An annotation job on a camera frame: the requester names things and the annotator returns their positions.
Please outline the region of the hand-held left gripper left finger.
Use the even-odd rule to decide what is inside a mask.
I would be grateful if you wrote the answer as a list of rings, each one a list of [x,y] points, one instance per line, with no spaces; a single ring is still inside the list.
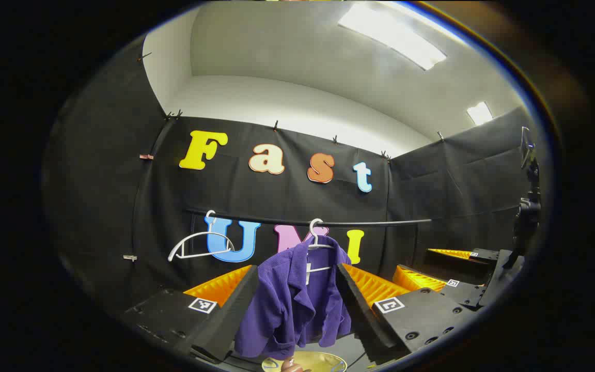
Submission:
[[[180,360],[222,362],[257,291],[257,271],[248,265],[190,290],[163,289],[128,308],[122,321]]]

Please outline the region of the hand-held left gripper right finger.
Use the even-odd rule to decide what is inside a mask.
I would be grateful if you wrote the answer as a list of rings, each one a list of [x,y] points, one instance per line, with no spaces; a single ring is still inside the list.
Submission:
[[[384,278],[338,264],[338,292],[352,332],[371,362],[399,362],[460,333],[476,312],[431,287],[406,289]]]

